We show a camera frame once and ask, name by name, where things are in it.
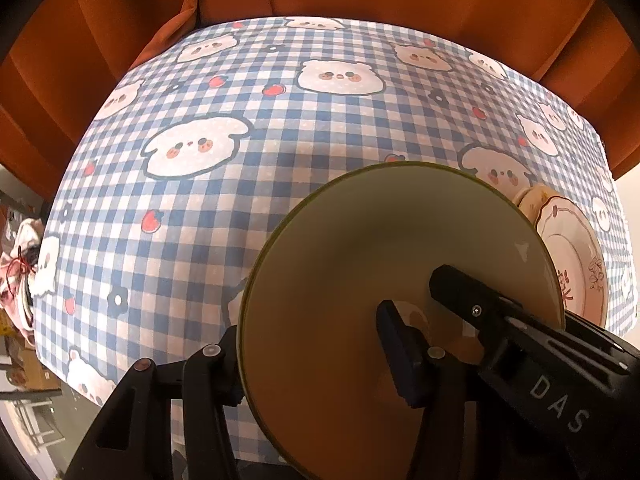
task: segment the gingham pattern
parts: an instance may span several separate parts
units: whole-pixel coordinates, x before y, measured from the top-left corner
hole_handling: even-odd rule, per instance
[[[459,45],[406,28],[342,22],[344,29],[331,31],[285,27],[283,18],[225,23],[194,32],[124,76],[119,86],[144,79],[137,98],[90,125],[47,225],[46,235],[60,238],[57,293],[35,301],[36,344],[47,367],[64,378],[69,350],[76,348],[117,381],[142,356],[162,364],[218,341],[237,319],[246,277],[267,236],[311,191],[391,153],[458,168],[458,152],[470,142],[512,153],[539,182],[580,206],[604,251],[607,327],[618,334],[629,329],[637,300],[630,239],[615,190],[607,192],[595,171],[607,163],[594,129],[585,122],[580,131],[558,97],[521,74],[505,67],[508,80],[488,75]],[[228,33],[237,46],[176,63],[186,44]],[[451,72],[416,68],[396,57],[392,44],[424,46],[425,40]],[[265,50],[272,44],[280,50]],[[305,91],[296,75],[309,59],[367,63],[385,90],[367,96]],[[226,83],[210,88],[214,76]],[[263,95],[271,84],[286,92]],[[428,97],[433,89],[444,92],[448,107]],[[551,105],[566,130],[552,128],[536,102]],[[485,111],[485,120],[475,117],[474,106]],[[144,175],[140,152],[147,139],[171,124],[215,113],[254,125],[232,160],[183,180]],[[516,114],[544,124],[559,155],[521,145]],[[94,174],[84,176],[94,160]],[[594,196],[609,209],[608,232],[591,210]],[[141,230],[150,209],[164,213],[154,234]],[[625,267],[632,282],[626,298],[620,283]],[[108,310],[114,285],[129,291],[128,310],[119,315]],[[76,302],[73,315],[65,311],[69,297]],[[173,414],[180,441],[178,404]],[[226,414],[239,458],[277,462],[246,405]]]

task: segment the red string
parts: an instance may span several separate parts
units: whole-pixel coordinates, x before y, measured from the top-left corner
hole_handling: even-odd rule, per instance
[[[14,300],[15,300],[15,292],[11,288],[11,285],[9,282],[9,275],[10,275],[11,268],[14,266],[14,263],[16,262],[20,265],[20,270],[18,270],[18,274],[20,276],[29,274],[34,269],[34,267],[30,266],[26,258],[22,256],[22,247],[18,246],[18,255],[15,258],[12,258],[11,261],[9,262],[9,265],[6,266],[6,276],[5,276],[6,288],[9,290]]]

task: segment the blue and white checkered tablecloth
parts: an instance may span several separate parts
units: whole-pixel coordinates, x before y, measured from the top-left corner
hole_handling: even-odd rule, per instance
[[[390,158],[462,168],[509,197],[535,182],[562,192],[604,251],[607,327],[630,328],[620,200],[600,138],[562,100],[422,32],[260,18],[194,32],[130,70],[98,112],[47,225],[41,361],[100,404],[138,358],[162,364],[218,341],[287,212]],[[239,458],[277,462],[247,405],[226,416]],[[172,418],[179,442],[179,404]]]

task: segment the orange curtain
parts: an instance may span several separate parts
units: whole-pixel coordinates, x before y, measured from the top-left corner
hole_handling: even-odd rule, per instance
[[[471,47],[584,115],[614,176],[640,161],[640,57],[601,0],[45,0],[0,65],[0,164],[51,198],[128,68],[198,16],[210,25],[296,14],[393,23]]]

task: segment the curtain fold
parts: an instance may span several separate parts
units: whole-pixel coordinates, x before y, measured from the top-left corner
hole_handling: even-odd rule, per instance
[[[174,44],[198,18],[209,25],[290,15],[393,23],[464,44],[584,115],[614,176],[640,161],[640,56],[602,0],[45,0],[0,65],[0,164],[52,198],[130,67]],[[25,157],[37,164],[21,163]]]

